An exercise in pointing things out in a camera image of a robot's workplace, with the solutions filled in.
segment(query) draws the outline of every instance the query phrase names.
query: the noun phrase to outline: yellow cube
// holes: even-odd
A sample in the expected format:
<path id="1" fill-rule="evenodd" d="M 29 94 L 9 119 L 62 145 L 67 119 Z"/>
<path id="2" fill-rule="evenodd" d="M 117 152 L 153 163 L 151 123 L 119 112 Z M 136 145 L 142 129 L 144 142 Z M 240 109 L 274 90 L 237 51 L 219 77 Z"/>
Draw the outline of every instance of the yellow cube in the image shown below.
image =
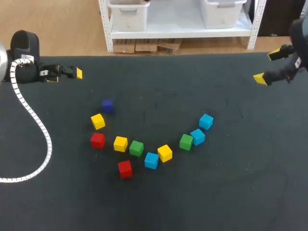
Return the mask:
<path id="1" fill-rule="evenodd" d="M 92 116 L 91 120 L 96 130 L 105 127 L 105 121 L 101 114 Z"/>
<path id="2" fill-rule="evenodd" d="M 172 150 L 169 148 L 168 145 L 164 145 L 158 148 L 157 152 L 158 152 L 159 159 L 162 162 L 166 162 L 172 159 Z"/>
<path id="3" fill-rule="evenodd" d="M 125 152 L 127 148 L 127 143 L 128 143 L 127 138 L 117 136 L 114 142 L 115 151 Z"/>

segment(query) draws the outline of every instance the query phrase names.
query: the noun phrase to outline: floor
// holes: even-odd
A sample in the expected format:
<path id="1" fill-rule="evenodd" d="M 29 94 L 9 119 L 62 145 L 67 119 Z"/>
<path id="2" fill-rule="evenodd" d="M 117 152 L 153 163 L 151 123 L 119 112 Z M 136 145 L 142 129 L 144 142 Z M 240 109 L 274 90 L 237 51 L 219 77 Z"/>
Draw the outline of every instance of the floor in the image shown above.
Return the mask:
<path id="1" fill-rule="evenodd" d="M 98 0 L 1 0 L 0 28 L 7 49 L 14 32 L 23 29 L 38 35 L 41 55 L 115 55 L 106 49 Z M 248 52 L 247 43 L 248 38 L 190 38 L 180 54 Z M 288 37 L 261 37 L 253 51 L 268 52 L 286 43 Z"/>

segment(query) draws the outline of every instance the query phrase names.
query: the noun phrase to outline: dark blue cube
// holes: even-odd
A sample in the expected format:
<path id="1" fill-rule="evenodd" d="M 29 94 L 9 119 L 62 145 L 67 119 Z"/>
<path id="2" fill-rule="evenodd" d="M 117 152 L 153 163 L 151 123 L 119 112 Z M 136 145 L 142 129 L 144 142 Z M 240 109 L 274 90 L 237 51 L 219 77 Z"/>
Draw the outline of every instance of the dark blue cube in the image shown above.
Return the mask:
<path id="1" fill-rule="evenodd" d="M 102 100 L 102 107 L 103 107 L 103 112 L 111 113 L 114 111 L 111 99 Z"/>

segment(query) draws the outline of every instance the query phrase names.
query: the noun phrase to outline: light blue cube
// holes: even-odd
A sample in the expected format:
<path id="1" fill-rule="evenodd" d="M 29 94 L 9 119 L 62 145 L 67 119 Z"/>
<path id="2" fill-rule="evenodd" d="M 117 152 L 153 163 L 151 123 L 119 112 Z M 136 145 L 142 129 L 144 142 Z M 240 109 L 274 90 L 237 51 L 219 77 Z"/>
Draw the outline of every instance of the light blue cube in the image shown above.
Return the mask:
<path id="1" fill-rule="evenodd" d="M 214 120 L 213 117 L 204 114 L 199 121 L 199 127 L 202 127 L 205 130 L 209 130 L 213 124 L 213 120 Z"/>
<path id="2" fill-rule="evenodd" d="M 191 132 L 191 136 L 193 137 L 193 144 L 195 146 L 203 143 L 205 141 L 205 134 L 200 130 L 197 129 Z"/>
<path id="3" fill-rule="evenodd" d="M 144 160 L 144 166 L 151 169 L 156 169 L 157 164 L 158 164 L 158 155 L 154 153 L 148 153 Z"/>

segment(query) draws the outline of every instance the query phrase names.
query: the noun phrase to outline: white cable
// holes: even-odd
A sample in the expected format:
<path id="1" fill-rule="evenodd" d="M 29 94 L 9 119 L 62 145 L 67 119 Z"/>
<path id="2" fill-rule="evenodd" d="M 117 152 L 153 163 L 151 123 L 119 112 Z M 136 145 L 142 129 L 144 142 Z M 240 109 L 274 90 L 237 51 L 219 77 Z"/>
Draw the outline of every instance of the white cable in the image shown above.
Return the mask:
<path id="1" fill-rule="evenodd" d="M 17 98 L 19 99 L 21 104 L 24 106 L 24 108 L 33 117 L 35 122 L 38 124 L 39 128 L 42 130 L 42 132 L 43 132 L 43 134 L 46 138 L 46 142 L 47 142 L 47 155 L 46 155 L 46 158 L 45 158 L 43 164 L 37 170 L 32 172 L 31 174 L 26 175 L 24 177 L 18 177 L 18 178 L 0 178 L 0 182 L 2 182 L 2 183 L 22 182 L 22 181 L 25 181 L 25 180 L 28 180 L 28 179 L 35 177 L 37 174 L 39 174 L 47 166 L 47 164 L 48 164 L 48 162 L 51 158 L 52 143 L 51 143 L 51 138 L 49 136 L 49 133 L 48 133 L 47 129 L 45 128 L 44 124 L 42 123 L 42 121 L 37 116 L 37 114 L 31 109 L 31 107 L 28 105 L 28 103 L 23 98 L 23 96 L 20 93 L 20 90 L 18 88 L 17 82 L 16 82 L 16 77 L 15 77 L 16 67 L 20 64 L 31 64 L 31 63 L 33 63 L 33 62 L 30 61 L 29 59 L 16 59 L 14 62 L 12 62 L 11 69 L 10 69 L 11 83 L 12 83 L 12 87 L 15 91 Z"/>

